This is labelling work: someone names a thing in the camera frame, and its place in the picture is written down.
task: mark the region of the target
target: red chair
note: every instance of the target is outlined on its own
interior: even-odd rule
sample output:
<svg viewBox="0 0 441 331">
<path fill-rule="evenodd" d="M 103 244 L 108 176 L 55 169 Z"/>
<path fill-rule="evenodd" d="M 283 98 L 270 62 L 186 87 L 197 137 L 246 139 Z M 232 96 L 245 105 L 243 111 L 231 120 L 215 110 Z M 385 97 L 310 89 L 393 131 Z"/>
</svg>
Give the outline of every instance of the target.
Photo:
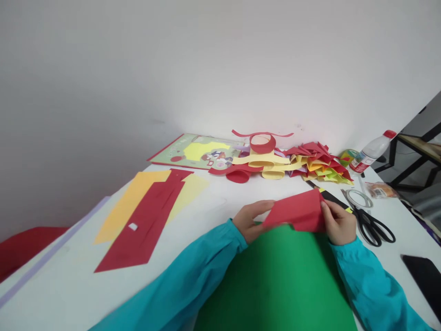
<svg viewBox="0 0 441 331">
<path fill-rule="evenodd" d="M 0 243 L 0 283 L 26 264 L 69 228 L 37 227 Z"/>
</svg>

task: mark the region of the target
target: scissors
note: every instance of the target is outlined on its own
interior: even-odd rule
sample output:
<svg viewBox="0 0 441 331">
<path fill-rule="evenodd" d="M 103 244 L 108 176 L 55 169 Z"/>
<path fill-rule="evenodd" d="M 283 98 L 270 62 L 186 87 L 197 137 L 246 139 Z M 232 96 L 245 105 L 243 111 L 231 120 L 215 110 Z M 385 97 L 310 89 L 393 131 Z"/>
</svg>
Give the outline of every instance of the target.
<svg viewBox="0 0 441 331">
<path fill-rule="evenodd" d="M 360 231 L 368 243 L 370 243 L 372 246 L 380 247 L 382 244 L 382 239 L 389 243 L 394 243 L 396 241 L 393 232 L 387 226 L 385 226 L 382 222 L 380 222 L 372 215 L 369 215 L 364 209 L 355 206 L 355 204 L 352 203 L 353 200 L 348 198 L 348 192 L 343 189 L 341 190 L 341 192 L 351 206 L 352 213 L 358 220 Z"/>
</svg>

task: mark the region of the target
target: teal jacket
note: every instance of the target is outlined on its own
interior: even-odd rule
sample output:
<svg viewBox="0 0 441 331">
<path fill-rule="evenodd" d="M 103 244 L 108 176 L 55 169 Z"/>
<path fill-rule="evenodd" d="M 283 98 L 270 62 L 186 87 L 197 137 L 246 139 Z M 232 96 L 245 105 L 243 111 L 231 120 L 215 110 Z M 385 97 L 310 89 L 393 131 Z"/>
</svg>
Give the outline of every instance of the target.
<svg viewBox="0 0 441 331">
<path fill-rule="evenodd" d="M 228 220 L 191 243 L 156 280 L 91 330 L 179 331 L 214 292 L 235 255 L 247 247 Z M 331 248 L 349 299 L 367 330 L 432 330 L 358 238 Z"/>
</svg>

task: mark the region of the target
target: black phone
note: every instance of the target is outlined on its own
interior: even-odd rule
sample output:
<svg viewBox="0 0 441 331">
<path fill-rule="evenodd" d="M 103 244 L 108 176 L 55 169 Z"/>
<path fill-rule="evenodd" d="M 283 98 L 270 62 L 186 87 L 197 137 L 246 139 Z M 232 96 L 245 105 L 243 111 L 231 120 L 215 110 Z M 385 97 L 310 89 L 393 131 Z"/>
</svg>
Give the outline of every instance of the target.
<svg viewBox="0 0 441 331">
<path fill-rule="evenodd" d="M 441 273 L 428 258 L 409 255 L 402 255 L 401 258 L 441 322 Z"/>
</svg>

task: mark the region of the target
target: red bottle cap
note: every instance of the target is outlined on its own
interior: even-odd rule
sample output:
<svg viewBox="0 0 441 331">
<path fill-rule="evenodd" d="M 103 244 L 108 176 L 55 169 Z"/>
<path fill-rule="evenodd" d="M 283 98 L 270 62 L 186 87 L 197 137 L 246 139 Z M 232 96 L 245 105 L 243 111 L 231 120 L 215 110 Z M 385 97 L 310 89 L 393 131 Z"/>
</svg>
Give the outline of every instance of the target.
<svg viewBox="0 0 441 331">
<path fill-rule="evenodd" d="M 383 133 L 383 136 L 386 136 L 389 139 L 393 139 L 396 136 L 396 133 L 395 133 L 395 131 L 388 130 L 385 133 Z"/>
</svg>

